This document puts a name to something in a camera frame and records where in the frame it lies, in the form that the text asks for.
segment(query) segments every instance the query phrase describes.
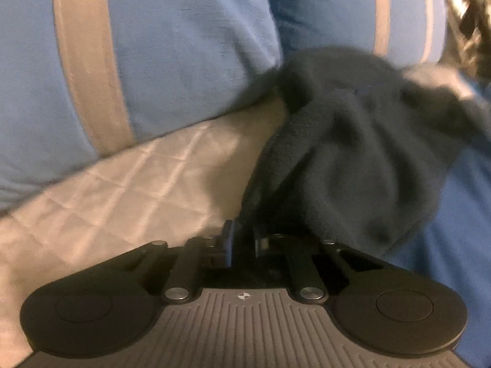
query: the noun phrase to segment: blue pillow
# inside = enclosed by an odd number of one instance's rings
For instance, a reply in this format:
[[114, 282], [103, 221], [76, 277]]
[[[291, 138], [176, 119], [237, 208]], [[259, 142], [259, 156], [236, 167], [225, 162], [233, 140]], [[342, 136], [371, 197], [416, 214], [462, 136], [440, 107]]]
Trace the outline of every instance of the blue pillow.
[[[111, 135], [106, 141], [116, 147], [105, 150], [94, 143], [104, 126], [87, 126], [87, 107], [77, 104], [79, 95], [68, 84], [77, 79], [62, 65], [70, 40], [60, 39], [66, 23], [56, 22], [56, 12], [73, 3], [82, 9], [83, 1], [0, 0], [0, 213], [130, 142], [250, 104], [272, 86], [281, 53], [268, 0], [102, 1], [112, 32], [102, 37], [112, 43], [111, 51], [102, 51], [110, 58], [102, 58], [108, 67], [117, 63], [114, 76], [105, 84], [105, 72], [91, 72], [85, 54], [97, 46], [88, 42], [85, 50], [72, 45], [65, 56], [124, 101], [116, 112], [97, 89], [89, 90], [90, 109], [126, 118], [122, 125], [102, 118], [115, 134], [126, 126], [128, 139], [125, 144]], [[65, 19], [80, 21], [73, 13]], [[79, 91], [86, 86], [78, 84]]]
[[269, 0], [286, 56], [346, 45], [405, 67], [436, 62], [443, 51], [444, 0]]
[[491, 141], [480, 137], [455, 162], [439, 211], [385, 260], [460, 294], [468, 324], [455, 352], [475, 368], [491, 366]]

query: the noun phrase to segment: black lever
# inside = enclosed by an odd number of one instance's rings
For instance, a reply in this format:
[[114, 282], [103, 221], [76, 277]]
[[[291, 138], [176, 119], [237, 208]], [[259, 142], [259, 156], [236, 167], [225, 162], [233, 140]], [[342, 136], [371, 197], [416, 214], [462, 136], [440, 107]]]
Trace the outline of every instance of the black lever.
[[144, 250], [143, 259], [131, 272], [134, 280], [146, 289], [150, 285], [149, 282], [156, 274], [161, 275], [161, 273], [156, 273], [155, 271], [159, 270], [159, 262], [165, 256], [168, 249], [167, 242], [165, 241], [153, 241], [149, 246], [151, 247]]
[[165, 282], [162, 300], [165, 303], [184, 303], [195, 296], [201, 254], [205, 246], [202, 237], [189, 239]]
[[275, 235], [272, 240], [278, 243], [286, 257], [296, 299], [307, 304], [324, 303], [328, 298], [327, 288], [302, 238]]

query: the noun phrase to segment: quilted blanket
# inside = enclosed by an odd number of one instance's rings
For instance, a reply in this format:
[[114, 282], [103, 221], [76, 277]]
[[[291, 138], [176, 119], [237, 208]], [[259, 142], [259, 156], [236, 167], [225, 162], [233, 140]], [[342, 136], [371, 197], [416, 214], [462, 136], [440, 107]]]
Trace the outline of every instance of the quilted blanket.
[[271, 94], [103, 160], [0, 218], [0, 368], [31, 352], [19, 311], [38, 287], [152, 240], [217, 233], [237, 216], [284, 115]]

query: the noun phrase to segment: grooved panel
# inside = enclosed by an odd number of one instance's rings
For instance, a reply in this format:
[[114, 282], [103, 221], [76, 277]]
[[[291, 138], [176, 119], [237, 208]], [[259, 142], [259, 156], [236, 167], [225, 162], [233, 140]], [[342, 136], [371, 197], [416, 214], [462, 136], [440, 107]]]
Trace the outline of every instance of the grooved panel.
[[151, 331], [124, 350], [71, 360], [38, 352], [19, 368], [463, 368], [453, 353], [398, 359], [346, 338], [320, 306], [285, 289], [205, 289], [166, 308]]

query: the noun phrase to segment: metal pin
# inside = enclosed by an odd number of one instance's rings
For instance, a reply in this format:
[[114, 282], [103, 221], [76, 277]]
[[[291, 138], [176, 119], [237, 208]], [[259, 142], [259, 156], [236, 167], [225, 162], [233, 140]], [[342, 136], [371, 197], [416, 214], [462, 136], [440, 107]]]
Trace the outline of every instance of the metal pin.
[[324, 296], [324, 292], [317, 287], [308, 286], [300, 290], [300, 296], [307, 300], [317, 300]]
[[165, 292], [165, 297], [170, 300], [183, 300], [188, 296], [189, 292], [183, 287], [171, 287]]

